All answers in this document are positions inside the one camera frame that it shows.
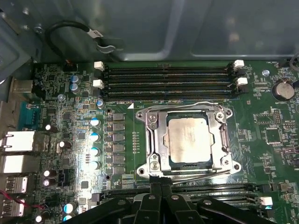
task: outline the cpu socket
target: cpu socket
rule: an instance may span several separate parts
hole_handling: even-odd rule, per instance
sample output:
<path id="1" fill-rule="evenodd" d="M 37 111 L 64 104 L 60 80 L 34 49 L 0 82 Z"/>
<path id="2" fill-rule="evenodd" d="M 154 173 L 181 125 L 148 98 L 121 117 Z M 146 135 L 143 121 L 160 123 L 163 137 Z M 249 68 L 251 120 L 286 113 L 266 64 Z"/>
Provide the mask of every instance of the cpu socket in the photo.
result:
<path id="1" fill-rule="evenodd" d="M 227 119 L 232 115 L 231 109 L 209 102 L 139 110 L 136 118 L 145 123 L 147 162 L 137 174 L 183 181 L 240 171 L 229 148 Z"/>

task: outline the red wire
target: red wire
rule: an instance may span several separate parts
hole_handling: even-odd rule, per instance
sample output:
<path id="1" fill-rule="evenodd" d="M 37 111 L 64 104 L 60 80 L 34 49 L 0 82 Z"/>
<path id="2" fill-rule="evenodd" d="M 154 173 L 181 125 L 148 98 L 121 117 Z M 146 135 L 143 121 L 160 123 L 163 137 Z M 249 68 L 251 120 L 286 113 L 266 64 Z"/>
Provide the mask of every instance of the red wire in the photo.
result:
<path id="1" fill-rule="evenodd" d="M 45 208 L 44 206 L 39 205 L 39 204 L 33 204 L 33 205 L 30 205 L 30 204 L 27 204 L 27 203 L 21 201 L 20 199 L 12 198 L 11 196 L 9 196 L 9 195 L 7 194 L 7 192 L 5 192 L 5 191 L 3 191 L 3 190 L 0 190 L 0 193 L 3 194 L 3 196 L 4 196 L 5 198 L 7 198 L 7 199 L 9 199 L 9 200 L 12 200 L 12 201 L 15 201 L 15 202 L 17 202 L 17 203 L 19 203 L 19 204 L 22 204 L 22 205 L 24 205 L 24 207 L 26 207 L 26 208 L 30 208 L 30 207 L 31 207 L 31 208 L 38 208 L 38 209 L 44 209 L 44 208 Z"/>

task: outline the white connector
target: white connector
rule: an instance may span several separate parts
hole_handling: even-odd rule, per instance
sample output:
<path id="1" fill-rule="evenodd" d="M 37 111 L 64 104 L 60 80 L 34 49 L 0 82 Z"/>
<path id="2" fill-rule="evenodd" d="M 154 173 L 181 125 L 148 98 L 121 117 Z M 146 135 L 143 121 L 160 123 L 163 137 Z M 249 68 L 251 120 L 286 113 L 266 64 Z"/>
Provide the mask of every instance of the white connector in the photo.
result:
<path id="1" fill-rule="evenodd" d="M 240 77 L 237 79 L 236 81 L 236 85 L 237 86 L 241 86 L 241 85 L 247 85 L 248 84 L 248 80 L 245 77 Z"/>
<path id="2" fill-rule="evenodd" d="M 100 70 L 100 71 L 105 70 L 104 63 L 101 62 L 101 61 L 99 61 L 99 62 L 94 62 L 94 63 L 93 63 L 93 67 L 94 67 L 95 69 Z"/>
<path id="3" fill-rule="evenodd" d="M 93 81 L 93 87 L 95 88 L 99 88 L 99 89 L 103 89 L 105 86 L 104 86 L 104 83 L 101 79 L 96 79 Z"/>
<path id="4" fill-rule="evenodd" d="M 260 201 L 261 205 L 263 205 L 263 206 L 272 206 L 273 205 L 272 197 L 260 197 L 259 201 Z"/>
<path id="5" fill-rule="evenodd" d="M 245 66 L 245 64 L 244 64 L 243 60 L 235 60 L 235 62 L 234 62 L 234 70 L 242 68 L 244 66 Z"/>

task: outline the motherboard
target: motherboard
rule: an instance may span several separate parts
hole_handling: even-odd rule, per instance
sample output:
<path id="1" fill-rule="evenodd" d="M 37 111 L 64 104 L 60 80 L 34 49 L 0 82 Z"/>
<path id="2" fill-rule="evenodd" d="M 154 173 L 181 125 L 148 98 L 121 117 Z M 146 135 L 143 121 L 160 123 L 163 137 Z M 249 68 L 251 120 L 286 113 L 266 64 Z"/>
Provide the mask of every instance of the motherboard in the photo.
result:
<path id="1" fill-rule="evenodd" d="M 193 202 L 212 196 L 275 223 L 298 223 L 299 75 L 287 65 L 35 64 L 32 79 L 41 90 L 21 94 L 1 170 L 6 192 L 17 178 L 35 178 L 26 197 L 44 207 L 27 211 L 27 220 L 58 224 L 113 197 L 132 200 L 153 175 L 171 178 L 174 192 Z M 26 138 L 34 154 L 15 150 Z M 8 172 L 11 156 L 31 168 Z"/>

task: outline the green circuit board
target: green circuit board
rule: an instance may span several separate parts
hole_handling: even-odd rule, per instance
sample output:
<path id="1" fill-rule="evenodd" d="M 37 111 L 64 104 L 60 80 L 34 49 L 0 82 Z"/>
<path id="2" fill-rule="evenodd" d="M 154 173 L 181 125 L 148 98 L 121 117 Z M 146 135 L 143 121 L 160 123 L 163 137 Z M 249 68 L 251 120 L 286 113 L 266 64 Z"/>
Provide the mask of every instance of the green circuit board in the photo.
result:
<path id="1" fill-rule="evenodd" d="M 173 67 L 192 66 L 226 66 L 227 62 L 175 62 L 167 63 Z M 161 63 L 107 63 L 110 68 L 157 67 Z M 242 170 L 235 175 L 223 179 L 202 180 L 191 182 L 190 185 L 209 185 L 222 183 L 244 183 L 278 185 L 273 192 L 262 193 L 271 196 L 275 218 L 279 224 L 296 224 L 298 222 L 298 182 L 299 157 L 284 153 L 286 147 L 298 145 L 299 94 L 286 102 L 277 101 L 271 88 L 278 79 L 288 78 L 298 80 L 297 72 L 288 68 L 278 68 L 277 62 L 246 61 L 245 69 L 248 78 L 249 93 L 235 99 L 213 99 L 233 111 L 233 117 L 228 119 L 230 147 L 234 160 L 239 162 Z M 262 75 L 263 70 L 270 75 Z M 136 168 L 146 162 L 145 128 L 138 121 L 135 113 L 152 105 L 187 105 L 200 100 L 154 100 L 151 101 L 111 101 L 104 102 L 103 109 L 96 106 L 97 96 L 92 93 L 93 64 L 78 64 L 77 72 L 62 72 L 62 67 L 55 64 L 37 64 L 34 70 L 36 77 L 43 79 L 47 91 L 46 101 L 40 104 L 40 119 L 37 130 L 45 132 L 47 124 L 56 125 L 59 132 L 51 134 L 49 153 L 42 155 L 41 171 L 46 169 L 68 169 L 70 184 L 62 188 L 42 187 L 42 176 L 38 177 L 36 201 L 40 202 L 53 193 L 59 195 L 59 203 L 79 201 L 77 213 L 84 212 L 96 205 L 91 201 L 92 193 L 105 189 L 133 189 L 148 185 L 148 180 L 136 174 Z M 76 74 L 81 79 L 81 92 L 70 92 L 70 77 Z M 65 95 L 65 100 L 57 99 L 59 94 Z M 118 164 L 111 163 L 113 153 L 107 152 L 111 137 L 107 131 L 114 114 L 123 115 L 115 123 L 123 123 L 121 132 L 124 140 L 119 142 L 124 150 L 117 153 L 120 156 Z M 90 120 L 98 118 L 101 125 L 90 126 Z M 90 141 L 91 133 L 100 136 L 98 143 Z M 72 143 L 71 149 L 61 149 L 57 146 L 61 140 Z M 100 149 L 100 155 L 91 156 L 91 147 Z M 98 161 L 100 168 L 91 169 L 91 162 Z M 117 167 L 119 174 L 113 174 Z M 52 208 L 56 216 L 46 223 L 60 223 L 64 215 L 58 206 Z"/>

